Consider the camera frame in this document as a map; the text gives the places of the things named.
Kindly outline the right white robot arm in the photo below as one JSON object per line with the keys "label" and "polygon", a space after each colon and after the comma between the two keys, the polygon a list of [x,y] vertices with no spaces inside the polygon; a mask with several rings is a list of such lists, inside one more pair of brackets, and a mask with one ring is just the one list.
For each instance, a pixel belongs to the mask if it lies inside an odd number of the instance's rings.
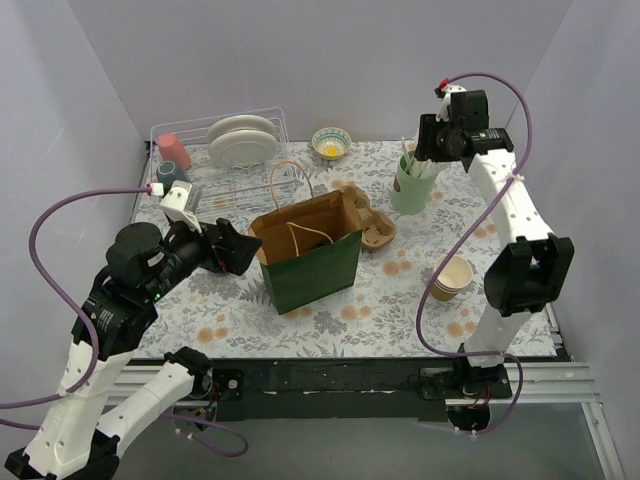
{"label": "right white robot arm", "polygon": [[450,366],[420,371],[422,395],[508,398],[504,354],[530,317],[558,298],[575,248],[538,213],[508,133],[489,124],[485,92],[447,85],[436,95],[442,104],[420,118],[416,157],[462,164],[490,209],[501,251],[484,275],[486,307],[475,332],[450,354]]}

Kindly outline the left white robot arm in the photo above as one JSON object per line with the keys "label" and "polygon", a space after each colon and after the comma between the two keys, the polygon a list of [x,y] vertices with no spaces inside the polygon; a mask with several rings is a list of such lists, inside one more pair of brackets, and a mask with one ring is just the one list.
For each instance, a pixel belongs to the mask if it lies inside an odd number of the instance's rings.
{"label": "left white robot arm", "polygon": [[103,411],[158,317],[157,302],[199,268],[242,275],[261,246],[223,218],[199,230],[174,222],[167,234],[147,222],[122,228],[72,329],[62,391],[34,439],[8,455],[6,469],[19,479],[110,479],[131,441],[172,403],[205,398],[212,361],[183,347],[166,354],[161,372],[114,413]]}

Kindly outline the black cup lid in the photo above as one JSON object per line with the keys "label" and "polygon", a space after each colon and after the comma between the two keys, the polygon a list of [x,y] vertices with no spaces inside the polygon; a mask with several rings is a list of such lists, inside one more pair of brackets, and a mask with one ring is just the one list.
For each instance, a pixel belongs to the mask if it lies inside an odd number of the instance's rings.
{"label": "black cup lid", "polygon": [[325,246],[333,246],[334,242],[333,241],[321,241],[318,244],[316,244],[313,249],[319,249],[319,248],[323,248]]}

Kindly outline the green paper bag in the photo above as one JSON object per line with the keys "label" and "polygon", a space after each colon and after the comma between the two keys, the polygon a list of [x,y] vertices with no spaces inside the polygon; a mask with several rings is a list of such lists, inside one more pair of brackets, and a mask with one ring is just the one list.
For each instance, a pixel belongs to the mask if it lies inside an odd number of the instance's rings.
{"label": "green paper bag", "polygon": [[[253,220],[249,234],[271,303],[283,315],[351,287],[361,251],[362,220],[340,190],[282,206]],[[333,246],[313,247],[321,241]]]}

